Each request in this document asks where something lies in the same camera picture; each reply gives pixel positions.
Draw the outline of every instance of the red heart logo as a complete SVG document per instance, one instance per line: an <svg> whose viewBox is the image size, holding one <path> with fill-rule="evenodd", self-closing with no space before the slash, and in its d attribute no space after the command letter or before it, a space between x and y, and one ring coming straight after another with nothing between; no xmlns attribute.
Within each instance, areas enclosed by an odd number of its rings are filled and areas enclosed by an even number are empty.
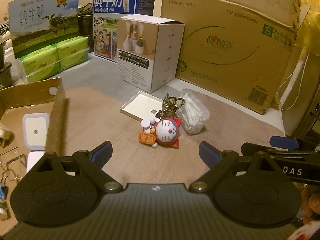
<svg viewBox="0 0 320 240"><path fill-rule="evenodd" d="M217 39L217 35L216 35L216 36L212 36L212 37L211 37L212 43L214 43L214 42L216 41L216 39Z"/></svg>

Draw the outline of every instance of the green tissue pack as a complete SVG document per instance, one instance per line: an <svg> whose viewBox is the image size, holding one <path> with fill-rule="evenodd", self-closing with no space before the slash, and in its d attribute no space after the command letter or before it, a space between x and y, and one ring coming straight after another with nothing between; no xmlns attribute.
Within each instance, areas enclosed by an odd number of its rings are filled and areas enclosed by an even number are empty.
<svg viewBox="0 0 320 240"><path fill-rule="evenodd" d="M89 59L87 37L74 37L65 41L60 41L52 46L56 47L58 50L60 71L71 68Z"/></svg>
<svg viewBox="0 0 320 240"><path fill-rule="evenodd" d="M61 72L56 47L49 45L20 58L28 82L40 81Z"/></svg>

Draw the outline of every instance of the milk carton box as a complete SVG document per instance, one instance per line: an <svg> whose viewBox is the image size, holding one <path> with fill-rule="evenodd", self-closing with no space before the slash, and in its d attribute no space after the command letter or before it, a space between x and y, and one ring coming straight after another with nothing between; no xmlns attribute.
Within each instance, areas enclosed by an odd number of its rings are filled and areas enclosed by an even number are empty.
<svg viewBox="0 0 320 240"><path fill-rule="evenodd" d="M116 62L118 19L129 14L152 16L154 3L155 0L94 0L94 54Z"/></svg>

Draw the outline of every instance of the gray ribbed panel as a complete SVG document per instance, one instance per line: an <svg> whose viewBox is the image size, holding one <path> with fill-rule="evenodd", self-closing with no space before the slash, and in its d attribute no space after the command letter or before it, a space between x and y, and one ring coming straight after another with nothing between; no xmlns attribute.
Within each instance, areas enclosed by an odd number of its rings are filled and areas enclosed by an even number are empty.
<svg viewBox="0 0 320 240"><path fill-rule="evenodd" d="M295 228L273 229L238 225L222 216L206 195L184 184L129 184L119 194L103 197L83 220L59 228L17 225L4 240L283 240Z"/></svg>

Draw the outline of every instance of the plastic bag of white items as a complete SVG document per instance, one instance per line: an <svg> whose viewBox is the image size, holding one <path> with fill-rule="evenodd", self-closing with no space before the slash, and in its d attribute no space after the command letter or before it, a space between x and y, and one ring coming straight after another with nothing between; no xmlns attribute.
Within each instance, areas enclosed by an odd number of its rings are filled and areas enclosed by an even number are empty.
<svg viewBox="0 0 320 240"><path fill-rule="evenodd" d="M210 113L189 89L180 92L185 104L176 111L176 115L182 119L182 126L188 134L197 134L209 119Z"/></svg>

